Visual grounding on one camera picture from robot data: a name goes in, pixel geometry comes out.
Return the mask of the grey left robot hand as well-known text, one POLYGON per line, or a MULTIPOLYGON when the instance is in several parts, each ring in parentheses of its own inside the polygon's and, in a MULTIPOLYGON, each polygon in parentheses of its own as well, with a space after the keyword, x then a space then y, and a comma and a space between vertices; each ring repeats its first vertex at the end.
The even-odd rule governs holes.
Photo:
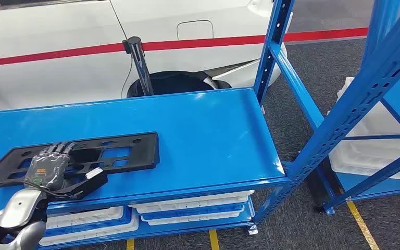
POLYGON ((60 190, 65 181, 70 152, 75 142, 56 142, 33 156, 24 181, 49 189, 60 190))

